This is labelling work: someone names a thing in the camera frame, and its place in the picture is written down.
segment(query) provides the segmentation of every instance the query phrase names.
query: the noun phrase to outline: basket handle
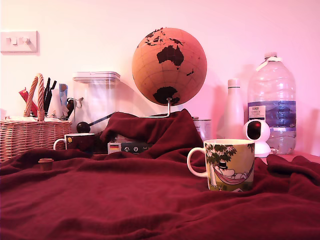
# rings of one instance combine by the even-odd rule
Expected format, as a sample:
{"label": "basket handle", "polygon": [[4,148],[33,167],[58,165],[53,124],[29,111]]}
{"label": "basket handle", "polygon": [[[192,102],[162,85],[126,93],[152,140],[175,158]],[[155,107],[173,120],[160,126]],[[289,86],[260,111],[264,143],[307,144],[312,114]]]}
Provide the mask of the basket handle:
{"label": "basket handle", "polygon": [[44,89],[44,77],[42,76],[41,73],[38,73],[32,82],[31,89],[28,95],[28,99],[26,101],[26,107],[25,111],[23,113],[24,117],[30,117],[30,111],[31,111],[31,105],[32,105],[32,98],[34,97],[34,93],[36,90],[36,86],[38,84],[38,79],[39,79],[39,90],[38,90],[38,110],[37,110],[37,115],[38,115],[38,122],[43,122],[45,119],[45,110],[44,110],[44,94],[45,94],[45,89]]}

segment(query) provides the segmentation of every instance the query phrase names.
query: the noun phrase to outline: black knob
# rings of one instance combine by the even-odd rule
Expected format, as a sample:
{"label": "black knob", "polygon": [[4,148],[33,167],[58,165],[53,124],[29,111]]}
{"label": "black knob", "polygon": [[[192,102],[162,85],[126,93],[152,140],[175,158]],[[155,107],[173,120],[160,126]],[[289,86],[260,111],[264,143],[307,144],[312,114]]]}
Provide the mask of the black knob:
{"label": "black knob", "polygon": [[91,128],[90,128],[89,124],[86,123],[85,121],[79,122],[76,125],[76,131],[79,134],[90,133],[90,130],[91,130]]}

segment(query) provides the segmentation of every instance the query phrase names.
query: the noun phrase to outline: cork globe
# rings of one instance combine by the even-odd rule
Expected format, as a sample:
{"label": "cork globe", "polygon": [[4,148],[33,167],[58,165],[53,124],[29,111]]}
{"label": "cork globe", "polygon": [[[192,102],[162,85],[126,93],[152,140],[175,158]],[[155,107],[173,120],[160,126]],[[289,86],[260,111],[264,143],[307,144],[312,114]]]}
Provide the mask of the cork globe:
{"label": "cork globe", "polygon": [[207,59],[200,43],[177,28],[161,28],[148,34],[137,46],[132,75],[138,90],[150,101],[180,105],[201,89],[207,74]]}

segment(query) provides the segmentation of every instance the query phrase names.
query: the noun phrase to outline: wicker basket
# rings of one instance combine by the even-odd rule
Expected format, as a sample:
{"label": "wicker basket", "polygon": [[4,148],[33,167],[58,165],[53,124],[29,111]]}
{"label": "wicker basket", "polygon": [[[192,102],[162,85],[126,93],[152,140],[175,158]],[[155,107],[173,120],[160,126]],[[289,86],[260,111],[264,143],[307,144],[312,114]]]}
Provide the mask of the wicker basket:
{"label": "wicker basket", "polygon": [[34,148],[53,149],[55,140],[64,138],[72,132],[70,121],[45,120],[44,78],[38,73],[34,78],[26,102],[24,117],[30,117],[32,98],[39,80],[38,111],[36,121],[6,119],[0,121],[0,162]]}

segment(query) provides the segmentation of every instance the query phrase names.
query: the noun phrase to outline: red blanket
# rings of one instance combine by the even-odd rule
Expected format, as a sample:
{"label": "red blanket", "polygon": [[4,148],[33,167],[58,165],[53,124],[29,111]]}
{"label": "red blanket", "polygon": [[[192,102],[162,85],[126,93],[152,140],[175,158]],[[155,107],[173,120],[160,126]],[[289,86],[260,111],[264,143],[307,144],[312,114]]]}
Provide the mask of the red blanket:
{"label": "red blanket", "polygon": [[[34,149],[2,163],[1,240],[320,239],[320,165],[302,156],[255,160],[249,192],[209,191],[189,172],[202,147],[186,110],[165,119],[115,113],[101,135],[153,143],[133,155]],[[53,158],[42,172],[40,158]],[[204,156],[192,158],[205,170]]]}

